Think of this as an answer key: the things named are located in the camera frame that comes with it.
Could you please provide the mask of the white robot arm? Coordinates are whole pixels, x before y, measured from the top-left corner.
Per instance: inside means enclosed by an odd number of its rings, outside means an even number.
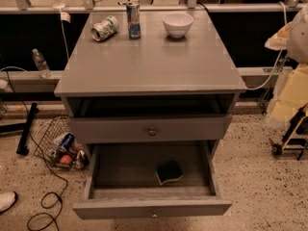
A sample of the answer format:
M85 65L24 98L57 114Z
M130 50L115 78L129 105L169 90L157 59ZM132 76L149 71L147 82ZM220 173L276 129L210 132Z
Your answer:
M269 123L289 122L308 104L308 4L271 36L265 47L286 50L287 58L296 62L295 69L283 71L278 77L267 108Z

